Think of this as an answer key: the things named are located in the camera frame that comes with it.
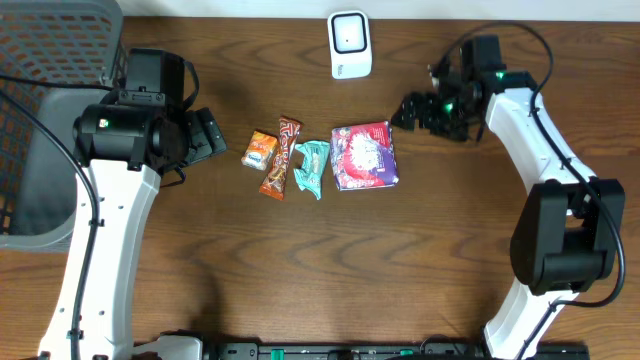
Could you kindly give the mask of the orange white tissue pack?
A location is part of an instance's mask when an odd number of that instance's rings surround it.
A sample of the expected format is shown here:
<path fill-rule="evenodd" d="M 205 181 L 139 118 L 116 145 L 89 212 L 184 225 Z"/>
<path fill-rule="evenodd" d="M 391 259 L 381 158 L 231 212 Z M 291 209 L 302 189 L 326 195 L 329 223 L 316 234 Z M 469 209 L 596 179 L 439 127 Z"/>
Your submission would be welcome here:
<path fill-rule="evenodd" d="M 278 140 L 276 137 L 254 131 L 249 145 L 241 158 L 241 163 L 247 167 L 264 171 L 277 145 Z"/>

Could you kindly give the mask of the orange Top chocolate bar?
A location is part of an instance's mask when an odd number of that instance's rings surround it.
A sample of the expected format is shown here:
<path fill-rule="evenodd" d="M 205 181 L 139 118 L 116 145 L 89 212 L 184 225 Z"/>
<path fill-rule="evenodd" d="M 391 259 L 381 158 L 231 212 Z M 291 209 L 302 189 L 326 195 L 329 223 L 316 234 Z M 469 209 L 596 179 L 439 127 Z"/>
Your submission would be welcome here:
<path fill-rule="evenodd" d="M 302 127 L 298 120 L 286 116 L 279 118 L 279 145 L 272 167 L 259 188 L 262 194 L 280 201 L 284 199 L 290 157 Z"/>

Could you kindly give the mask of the pink purple liner pack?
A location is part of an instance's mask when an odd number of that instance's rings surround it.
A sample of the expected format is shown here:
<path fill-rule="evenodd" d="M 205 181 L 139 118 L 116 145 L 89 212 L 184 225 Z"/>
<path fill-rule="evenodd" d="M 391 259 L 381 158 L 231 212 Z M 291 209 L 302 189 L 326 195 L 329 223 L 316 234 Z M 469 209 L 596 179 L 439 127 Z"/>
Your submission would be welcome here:
<path fill-rule="evenodd" d="M 339 191 L 394 187 L 399 182 L 388 121 L 334 128 L 330 161 Z"/>

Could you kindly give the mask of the teal snack wrapper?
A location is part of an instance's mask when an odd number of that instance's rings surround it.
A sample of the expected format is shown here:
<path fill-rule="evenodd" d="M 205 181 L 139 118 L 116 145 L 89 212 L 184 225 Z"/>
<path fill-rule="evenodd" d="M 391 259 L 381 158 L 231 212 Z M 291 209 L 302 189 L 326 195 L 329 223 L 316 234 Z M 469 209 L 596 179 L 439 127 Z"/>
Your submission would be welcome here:
<path fill-rule="evenodd" d="M 330 144 L 312 140 L 297 144 L 295 149 L 303 156 L 300 168 L 294 169 L 296 183 L 301 191 L 310 191 L 317 200 L 322 197 L 322 176 L 329 158 Z"/>

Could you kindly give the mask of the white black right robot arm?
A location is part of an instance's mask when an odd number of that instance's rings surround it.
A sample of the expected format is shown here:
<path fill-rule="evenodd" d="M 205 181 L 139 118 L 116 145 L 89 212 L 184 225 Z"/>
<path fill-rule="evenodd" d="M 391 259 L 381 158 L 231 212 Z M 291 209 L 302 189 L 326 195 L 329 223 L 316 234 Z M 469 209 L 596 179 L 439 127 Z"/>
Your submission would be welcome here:
<path fill-rule="evenodd" d="M 479 27 L 451 47 L 459 52 L 459 70 L 443 54 L 430 69 L 433 91 L 406 95 L 391 123 L 458 142 L 477 123 L 505 147 L 527 199 L 510 240 L 514 281 L 483 328 L 483 352 L 531 359 L 560 310 L 602 308 L 620 295 L 625 192 L 571 150 L 544 105 L 546 83 L 508 70 L 498 36 Z"/>

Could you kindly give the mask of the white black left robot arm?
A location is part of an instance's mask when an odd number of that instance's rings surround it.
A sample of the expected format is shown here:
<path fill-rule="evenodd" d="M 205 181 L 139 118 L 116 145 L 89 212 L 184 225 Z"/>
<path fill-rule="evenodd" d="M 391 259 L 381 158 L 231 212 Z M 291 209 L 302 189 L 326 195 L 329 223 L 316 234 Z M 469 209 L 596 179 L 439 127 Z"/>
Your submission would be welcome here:
<path fill-rule="evenodd" d="M 162 177 L 225 151 L 208 108 L 184 93 L 194 66 L 157 49 L 134 48 L 124 84 L 73 123 L 74 228 L 56 310 L 40 359 L 205 359 L 205 341 L 169 332 L 143 345 L 132 335 L 141 242 Z"/>

